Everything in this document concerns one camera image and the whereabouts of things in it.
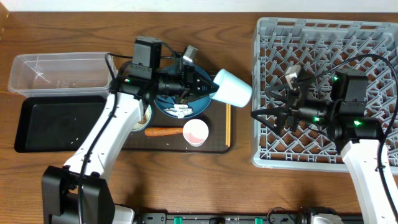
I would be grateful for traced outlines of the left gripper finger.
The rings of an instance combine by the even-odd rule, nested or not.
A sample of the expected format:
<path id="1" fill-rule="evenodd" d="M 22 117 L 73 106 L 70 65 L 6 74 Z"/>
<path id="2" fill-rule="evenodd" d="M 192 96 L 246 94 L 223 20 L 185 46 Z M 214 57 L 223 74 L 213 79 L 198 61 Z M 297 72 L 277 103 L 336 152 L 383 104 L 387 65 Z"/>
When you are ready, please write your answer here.
<path id="1" fill-rule="evenodd" d="M 195 99 L 204 98 L 204 97 L 210 96 L 212 93 L 216 93 L 217 91 L 218 91 L 218 87 L 217 86 L 215 88 L 210 88 L 210 89 L 206 89 L 206 90 L 197 89 L 194 92 L 194 98 Z"/>
<path id="2" fill-rule="evenodd" d="M 210 77 L 200 75 L 199 77 L 200 85 L 203 86 L 204 89 L 218 89 L 219 85 L 214 83 Z"/>

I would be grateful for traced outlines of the white tissue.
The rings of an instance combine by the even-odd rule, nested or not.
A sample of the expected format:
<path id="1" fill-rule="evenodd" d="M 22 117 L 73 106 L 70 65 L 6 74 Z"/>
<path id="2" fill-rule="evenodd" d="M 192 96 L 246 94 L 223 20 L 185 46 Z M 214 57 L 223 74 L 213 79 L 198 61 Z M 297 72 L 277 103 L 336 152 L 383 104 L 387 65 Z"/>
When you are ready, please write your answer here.
<path id="1" fill-rule="evenodd" d="M 190 116 L 193 113 L 193 109 L 190 108 L 188 105 L 174 104 L 172 108 L 163 109 L 163 112 L 178 119 L 181 119 L 186 116 Z"/>

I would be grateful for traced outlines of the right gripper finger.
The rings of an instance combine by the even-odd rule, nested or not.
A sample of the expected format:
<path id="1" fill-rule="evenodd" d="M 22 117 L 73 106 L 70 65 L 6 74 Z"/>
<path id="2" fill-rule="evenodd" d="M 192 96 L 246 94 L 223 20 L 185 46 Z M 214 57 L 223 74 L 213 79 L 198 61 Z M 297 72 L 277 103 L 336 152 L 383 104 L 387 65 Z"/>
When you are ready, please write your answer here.
<path id="1" fill-rule="evenodd" d="M 287 97 L 285 96 L 281 96 L 276 94 L 276 91 L 280 91 L 280 90 L 286 90 L 289 89 L 289 84 L 285 83 L 285 84 L 281 84 L 278 86 L 269 86 L 268 88 L 266 88 L 266 95 L 269 96 L 270 98 L 274 98 L 277 101 L 281 101 L 283 103 L 286 103 L 288 101 Z"/>
<path id="2" fill-rule="evenodd" d="M 269 128 L 276 135 L 280 135 L 285 126 L 284 109 L 260 109 L 251 112 L 251 117 Z"/>

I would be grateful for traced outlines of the pink cup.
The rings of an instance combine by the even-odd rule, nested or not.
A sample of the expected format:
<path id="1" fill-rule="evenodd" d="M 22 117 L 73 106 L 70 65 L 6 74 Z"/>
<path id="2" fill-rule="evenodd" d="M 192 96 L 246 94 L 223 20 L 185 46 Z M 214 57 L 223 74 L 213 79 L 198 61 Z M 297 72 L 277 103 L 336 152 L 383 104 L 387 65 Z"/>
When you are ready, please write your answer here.
<path id="1" fill-rule="evenodd" d="M 183 126 L 183 137 L 193 147 L 203 145 L 208 136 L 208 125 L 200 119 L 191 119 Z"/>

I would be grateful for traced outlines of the dark blue plate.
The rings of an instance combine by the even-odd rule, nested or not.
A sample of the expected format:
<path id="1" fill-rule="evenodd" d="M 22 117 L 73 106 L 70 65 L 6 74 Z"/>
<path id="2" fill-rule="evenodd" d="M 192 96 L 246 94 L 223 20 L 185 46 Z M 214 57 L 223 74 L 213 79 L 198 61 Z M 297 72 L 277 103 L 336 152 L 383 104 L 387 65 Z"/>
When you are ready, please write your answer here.
<path id="1" fill-rule="evenodd" d="M 201 67 L 199 67 L 199 68 L 200 68 L 199 73 L 201 75 L 210 77 L 209 74 L 207 74 L 207 72 L 204 69 L 202 69 Z M 207 96 L 207 97 L 201 98 L 199 100 L 188 103 L 187 105 L 193 109 L 193 113 L 190 116 L 186 116 L 184 118 L 192 118 L 192 117 L 200 114 L 202 111 L 204 111 L 208 107 L 210 102 L 211 102 L 210 96 Z M 175 102 L 174 97 L 160 96 L 160 95 L 156 96 L 155 105 L 156 105 L 156 107 L 158 107 L 158 109 L 161 112 L 163 112 L 163 109 L 172 108 L 174 104 L 178 104 Z"/>

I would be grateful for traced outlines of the light blue cup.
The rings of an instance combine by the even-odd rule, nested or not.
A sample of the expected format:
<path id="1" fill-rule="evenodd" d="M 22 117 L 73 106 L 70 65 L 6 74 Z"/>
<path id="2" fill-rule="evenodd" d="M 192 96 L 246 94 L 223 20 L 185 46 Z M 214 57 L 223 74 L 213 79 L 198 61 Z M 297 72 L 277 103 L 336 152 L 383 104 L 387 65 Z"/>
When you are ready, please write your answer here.
<path id="1" fill-rule="evenodd" d="M 213 83 L 219 88 L 210 94 L 212 100 L 243 108 L 251 99 L 252 87 L 225 69 L 216 74 Z"/>

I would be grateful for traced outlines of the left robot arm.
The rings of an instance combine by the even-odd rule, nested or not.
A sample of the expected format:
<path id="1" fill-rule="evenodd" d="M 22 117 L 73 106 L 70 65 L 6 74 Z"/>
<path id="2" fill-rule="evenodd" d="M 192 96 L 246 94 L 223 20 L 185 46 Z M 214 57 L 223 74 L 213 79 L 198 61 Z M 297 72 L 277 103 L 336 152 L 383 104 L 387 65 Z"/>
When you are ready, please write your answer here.
<path id="1" fill-rule="evenodd" d="M 133 127 L 157 96 L 189 103 L 219 86 L 197 71 L 197 49 L 171 51 L 173 65 L 160 67 L 162 47 L 155 37 L 138 36 L 134 55 L 119 70 L 109 70 L 111 84 L 104 109 L 83 144 L 63 165 L 48 166 L 42 177 L 45 223 L 132 223 L 134 210 L 114 203 L 108 179 Z"/>

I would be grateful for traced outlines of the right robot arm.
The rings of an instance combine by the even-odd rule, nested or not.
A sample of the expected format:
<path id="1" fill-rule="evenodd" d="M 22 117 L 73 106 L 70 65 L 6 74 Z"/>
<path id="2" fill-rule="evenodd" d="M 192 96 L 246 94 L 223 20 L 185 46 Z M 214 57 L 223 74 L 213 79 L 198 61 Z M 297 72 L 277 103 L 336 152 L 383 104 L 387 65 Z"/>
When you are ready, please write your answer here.
<path id="1" fill-rule="evenodd" d="M 353 180 L 365 223 L 397 223 L 397 186 L 384 143 L 387 133 L 378 119 L 365 116 L 368 78 L 359 70 L 340 68 L 333 77 L 330 100 L 307 97 L 311 80 L 286 76 L 284 106 L 252 111 L 251 117 L 275 134 L 299 122 L 326 127 Z"/>

